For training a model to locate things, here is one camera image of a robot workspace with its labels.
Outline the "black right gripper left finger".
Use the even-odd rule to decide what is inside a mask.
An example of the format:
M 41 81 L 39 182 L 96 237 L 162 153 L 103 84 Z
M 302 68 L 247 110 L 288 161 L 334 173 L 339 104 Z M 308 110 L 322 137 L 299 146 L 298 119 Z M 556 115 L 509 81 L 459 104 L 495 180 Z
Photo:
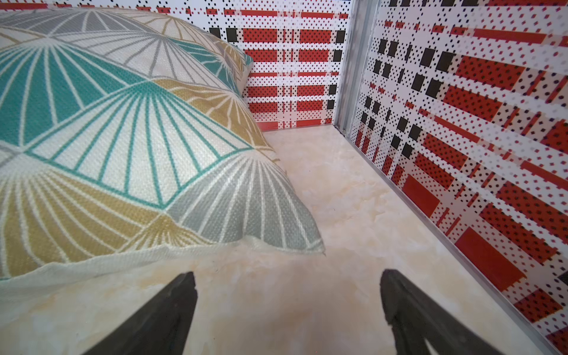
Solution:
M 86 353 L 182 354 L 197 301 L 194 274 L 180 274 Z

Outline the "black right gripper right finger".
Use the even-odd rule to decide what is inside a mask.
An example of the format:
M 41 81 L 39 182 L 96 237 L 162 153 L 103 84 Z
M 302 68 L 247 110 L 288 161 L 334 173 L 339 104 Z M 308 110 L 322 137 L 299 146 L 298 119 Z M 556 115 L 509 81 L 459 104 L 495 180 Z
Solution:
M 380 280 L 381 300 L 398 354 L 500 354 L 396 269 Z

